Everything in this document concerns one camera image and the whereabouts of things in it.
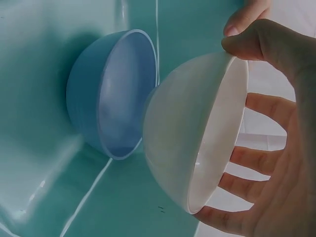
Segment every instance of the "teal surface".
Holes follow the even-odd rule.
[[[66,82],[84,48],[133,28],[155,45],[158,32],[163,79],[222,50],[242,2],[159,0],[157,30],[155,0],[0,0],[0,236],[193,237],[198,222],[159,188],[141,148],[93,185],[109,159],[72,128]]]

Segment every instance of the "bowl exterior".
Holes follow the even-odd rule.
[[[66,103],[70,120],[85,141],[101,152],[97,122],[100,85],[108,56],[124,34],[126,31],[107,35],[87,47],[73,65],[67,83]]]
[[[143,127],[147,163],[164,191],[189,213],[198,150],[231,60],[231,55],[215,53],[180,65],[155,90],[147,107]]]

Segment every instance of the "finger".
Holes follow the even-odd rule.
[[[261,13],[261,15],[258,17],[258,19],[267,19],[267,18],[269,17],[269,15],[270,15],[270,11],[271,11],[270,8],[264,10],[264,11]]]
[[[296,110],[295,102],[282,97],[248,93],[246,107],[276,121],[285,131]]]
[[[243,32],[252,22],[270,7],[270,0],[249,0],[245,7],[235,12],[228,20],[224,35],[234,36]]]
[[[194,216],[204,224],[214,227],[220,231],[242,235],[242,224],[247,211],[228,212],[205,206]]]
[[[246,147],[235,147],[230,162],[271,176],[282,152],[268,152]]]
[[[222,46],[238,58],[269,62],[292,85],[302,71],[316,66],[316,39],[267,19],[256,20],[243,33],[223,39]]]
[[[224,173],[219,187],[245,201],[255,203],[267,181],[253,181]]]

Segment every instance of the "hand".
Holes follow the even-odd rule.
[[[245,6],[228,20],[225,36],[234,36],[243,32],[252,22],[266,18],[270,12],[271,0],[245,0]]]
[[[229,53],[262,60],[282,71],[294,87],[297,103],[249,93],[246,107],[282,126],[281,151],[235,147],[231,162],[270,175],[251,181],[225,173],[219,187],[254,203],[247,211],[204,207],[200,221],[227,233],[248,237],[316,236],[316,39],[269,20],[258,20],[238,36],[222,41]]]

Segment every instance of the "bowl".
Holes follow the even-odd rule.
[[[67,110],[85,141],[113,159],[142,140],[143,108],[157,86],[156,53],[141,30],[104,36],[87,47],[67,82]]]
[[[164,191],[190,214],[205,206],[229,162],[247,86],[246,61],[211,53],[172,71],[146,102],[147,164]]]

